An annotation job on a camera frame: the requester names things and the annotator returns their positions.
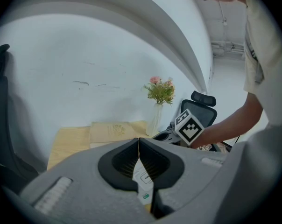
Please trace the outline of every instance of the wooden table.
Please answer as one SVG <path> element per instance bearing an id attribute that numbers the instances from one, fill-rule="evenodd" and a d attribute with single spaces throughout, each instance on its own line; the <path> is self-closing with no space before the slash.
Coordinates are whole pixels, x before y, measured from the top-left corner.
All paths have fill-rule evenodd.
<path id="1" fill-rule="evenodd" d="M 150 138 L 145 134 L 146 122 L 137 121 L 130 123 L 132 128 L 137 133 L 138 137 Z M 48 161 L 47 170 L 55 166 L 62 160 L 80 151 L 87 150 L 92 147 L 106 145 L 108 143 L 89 144 L 88 127 L 64 127 L 59 129 L 56 134 L 55 141 Z"/>

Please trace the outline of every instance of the ceiling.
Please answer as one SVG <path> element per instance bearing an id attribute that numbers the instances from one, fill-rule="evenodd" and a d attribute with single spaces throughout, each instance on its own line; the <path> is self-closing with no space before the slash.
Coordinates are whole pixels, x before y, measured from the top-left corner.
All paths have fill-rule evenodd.
<path id="1" fill-rule="evenodd" d="M 241 2 L 196 0 L 204 17 L 213 46 L 214 56 L 244 59 L 243 41 L 246 27 L 246 5 Z"/>

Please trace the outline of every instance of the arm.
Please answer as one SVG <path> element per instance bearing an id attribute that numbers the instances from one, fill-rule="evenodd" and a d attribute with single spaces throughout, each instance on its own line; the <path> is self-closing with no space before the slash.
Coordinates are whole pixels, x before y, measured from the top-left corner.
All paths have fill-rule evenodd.
<path id="1" fill-rule="evenodd" d="M 244 105 L 222 122 L 207 127 L 191 144 L 192 148 L 222 142 L 249 131 L 259 121 L 262 106 L 254 94 L 248 93 Z"/>

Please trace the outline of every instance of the flower vase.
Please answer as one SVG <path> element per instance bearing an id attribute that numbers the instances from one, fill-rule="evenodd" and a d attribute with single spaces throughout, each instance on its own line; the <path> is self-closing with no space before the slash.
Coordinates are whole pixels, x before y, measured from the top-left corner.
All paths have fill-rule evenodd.
<path id="1" fill-rule="evenodd" d="M 146 135 L 152 137 L 157 134 L 158 127 L 160 125 L 160 121 L 162 117 L 162 110 L 163 110 L 163 105 L 155 103 L 153 112 L 146 126 Z"/>

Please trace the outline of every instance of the white cube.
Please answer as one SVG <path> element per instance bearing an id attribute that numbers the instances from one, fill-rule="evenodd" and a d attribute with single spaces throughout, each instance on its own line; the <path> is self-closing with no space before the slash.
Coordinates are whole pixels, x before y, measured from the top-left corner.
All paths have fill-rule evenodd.
<path id="1" fill-rule="evenodd" d="M 204 127 L 199 120 L 186 109 L 175 119 L 175 132 L 187 143 L 188 146 L 199 137 Z"/>

